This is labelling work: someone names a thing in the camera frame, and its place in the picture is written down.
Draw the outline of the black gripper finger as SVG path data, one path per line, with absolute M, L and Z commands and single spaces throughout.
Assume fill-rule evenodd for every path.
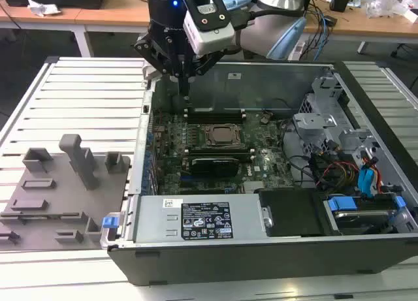
M 135 42 L 133 48 L 158 72 L 177 82 L 178 93 L 185 96 L 183 64 L 172 35 L 163 36 L 162 46 L 151 35 L 144 35 Z
M 184 96 L 189 96 L 190 82 L 196 76 L 208 72 L 225 55 L 225 51 L 217 51 L 197 57 L 192 50 L 184 56 Z

